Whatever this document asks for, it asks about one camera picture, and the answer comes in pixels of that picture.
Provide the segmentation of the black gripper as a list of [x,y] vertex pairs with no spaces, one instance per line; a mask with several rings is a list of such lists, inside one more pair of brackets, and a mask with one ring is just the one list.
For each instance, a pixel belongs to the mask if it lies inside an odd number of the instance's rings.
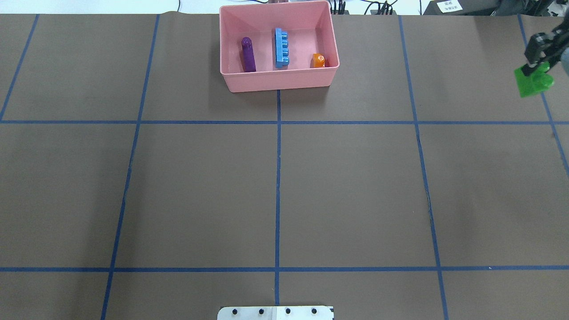
[[549,67],[554,67],[569,45],[569,22],[563,19],[559,25],[548,33],[533,34],[525,49],[527,63],[521,67],[525,77],[534,74],[546,74]]

